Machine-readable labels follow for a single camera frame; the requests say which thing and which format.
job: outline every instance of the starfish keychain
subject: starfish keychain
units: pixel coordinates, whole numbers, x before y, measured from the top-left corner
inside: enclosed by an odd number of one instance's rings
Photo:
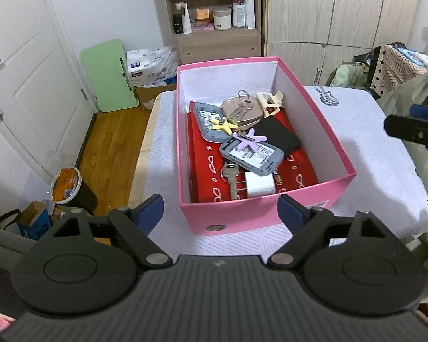
[[[214,123],[214,126],[212,127],[213,130],[223,130],[228,135],[231,135],[233,133],[232,130],[236,130],[238,128],[237,125],[229,123],[226,117],[223,117],[222,121],[213,118],[211,119],[211,122]]]
[[[268,138],[266,136],[255,136],[254,134],[254,129],[250,129],[247,135],[242,132],[235,133],[233,137],[237,140],[240,140],[236,150],[241,151],[242,149],[249,147],[256,153],[258,151],[257,143],[261,141],[267,141]]]

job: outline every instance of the wardrobe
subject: wardrobe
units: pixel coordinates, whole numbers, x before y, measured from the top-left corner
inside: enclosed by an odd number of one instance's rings
[[[324,85],[358,54],[407,43],[418,0],[265,0],[264,53],[306,85]]]

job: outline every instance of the white plastic package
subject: white plastic package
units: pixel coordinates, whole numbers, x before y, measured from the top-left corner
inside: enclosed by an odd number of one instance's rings
[[[151,85],[174,77],[179,65],[174,46],[127,51],[127,69],[132,86]]]

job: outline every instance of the red fabric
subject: red fabric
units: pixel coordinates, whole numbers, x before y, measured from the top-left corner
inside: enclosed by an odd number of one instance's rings
[[[190,109],[193,108],[193,105],[194,103],[191,102]],[[229,184],[220,177],[220,171],[224,165],[224,158],[219,153],[220,144],[203,139],[193,111],[190,111],[187,117],[192,202],[231,200]],[[295,132],[284,111],[280,111],[275,117],[289,130]],[[278,167],[278,172],[283,184],[276,185],[276,192],[289,192],[317,184],[317,176],[302,147],[284,158]],[[240,172],[237,181],[245,181],[244,172]],[[245,183],[237,184],[238,189],[245,187]],[[247,198],[246,190],[238,190],[238,194],[241,199]]]

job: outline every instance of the black trash bin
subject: black trash bin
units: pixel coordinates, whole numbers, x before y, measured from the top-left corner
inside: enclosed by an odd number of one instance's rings
[[[85,209],[90,215],[94,216],[94,212],[97,209],[98,199],[95,193],[82,179],[81,172],[74,167],[74,170],[78,174],[78,185],[67,199],[56,202],[58,205],[66,205],[68,207],[76,207]],[[51,192],[54,189],[58,176],[55,178]]]

